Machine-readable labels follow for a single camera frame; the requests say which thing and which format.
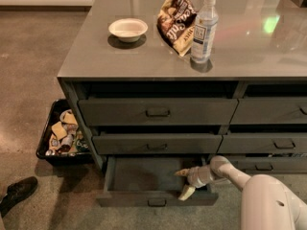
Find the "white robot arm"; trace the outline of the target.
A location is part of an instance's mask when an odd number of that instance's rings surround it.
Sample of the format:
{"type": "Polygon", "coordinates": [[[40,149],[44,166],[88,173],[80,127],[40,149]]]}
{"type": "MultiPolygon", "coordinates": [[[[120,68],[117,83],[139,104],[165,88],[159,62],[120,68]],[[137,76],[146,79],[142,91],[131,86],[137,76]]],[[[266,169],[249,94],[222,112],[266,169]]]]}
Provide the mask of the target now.
{"type": "Polygon", "coordinates": [[[207,165],[182,169],[175,175],[188,181],[178,197],[181,201],[207,184],[230,181],[242,193],[241,230],[307,230],[307,204],[275,177],[250,176],[220,155],[207,165]]]}

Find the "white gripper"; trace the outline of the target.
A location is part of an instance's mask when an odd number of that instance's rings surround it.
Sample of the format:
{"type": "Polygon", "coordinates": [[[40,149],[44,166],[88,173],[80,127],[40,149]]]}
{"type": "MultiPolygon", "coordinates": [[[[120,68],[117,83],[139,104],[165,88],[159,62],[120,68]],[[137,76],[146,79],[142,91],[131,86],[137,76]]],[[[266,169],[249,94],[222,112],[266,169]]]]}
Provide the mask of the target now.
{"type": "Polygon", "coordinates": [[[201,188],[220,179],[219,176],[213,173],[209,165],[182,169],[175,172],[175,176],[187,176],[187,181],[189,183],[189,185],[183,187],[178,197],[181,201],[188,199],[195,192],[196,188],[201,188]]]}

